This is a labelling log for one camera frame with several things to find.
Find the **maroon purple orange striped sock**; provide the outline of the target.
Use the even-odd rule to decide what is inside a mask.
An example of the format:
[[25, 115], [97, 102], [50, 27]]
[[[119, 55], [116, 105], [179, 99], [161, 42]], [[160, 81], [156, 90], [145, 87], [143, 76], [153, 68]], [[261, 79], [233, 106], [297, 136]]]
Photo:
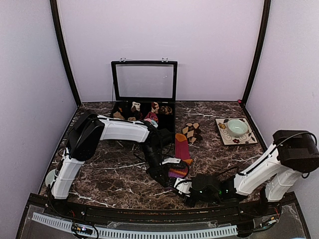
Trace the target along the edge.
[[186, 178], [190, 171], [190, 166], [193, 163], [193, 159], [189, 154], [189, 146], [187, 138], [184, 134], [177, 133], [175, 135], [175, 157], [181, 159], [187, 164], [184, 169], [170, 169], [168, 176], [175, 178]]

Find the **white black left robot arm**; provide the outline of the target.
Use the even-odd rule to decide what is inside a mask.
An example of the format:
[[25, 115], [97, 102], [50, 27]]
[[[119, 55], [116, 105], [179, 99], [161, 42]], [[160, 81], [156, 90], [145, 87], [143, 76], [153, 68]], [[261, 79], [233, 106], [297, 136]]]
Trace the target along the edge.
[[68, 198], [78, 171], [85, 161], [94, 156], [102, 140], [139, 143], [149, 165], [147, 173], [163, 187], [169, 187], [170, 169], [189, 167], [179, 158], [164, 157], [163, 147], [172, 143], [172, 133], [166, 128], [158, 129], [145, 120], [113, 119], [87, 110], [69, 131], [58, 167], [50, 171], [45, 179], [48, 194], [54, 198], [50, 207], [59, 217], [66, 217], [70, 213], [70, 205], [63, 200]]

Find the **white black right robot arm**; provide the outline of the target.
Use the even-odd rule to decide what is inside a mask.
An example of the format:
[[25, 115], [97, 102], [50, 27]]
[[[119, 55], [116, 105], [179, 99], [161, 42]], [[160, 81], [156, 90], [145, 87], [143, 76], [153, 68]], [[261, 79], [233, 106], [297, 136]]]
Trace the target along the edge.
[[169, 179], [168, 185], [190, 207], [196, 202], [222, 204], [246, 199], [257, 187], [260, 192], [254, 211], [265, 216], [299, 178], [306, 178], [319, 167], [316, 136], [306, 130], [278, 130], [273, 143], [262, 156], [243, 171], [220, 181], [216, 175], [199, 174], [192, 179]]

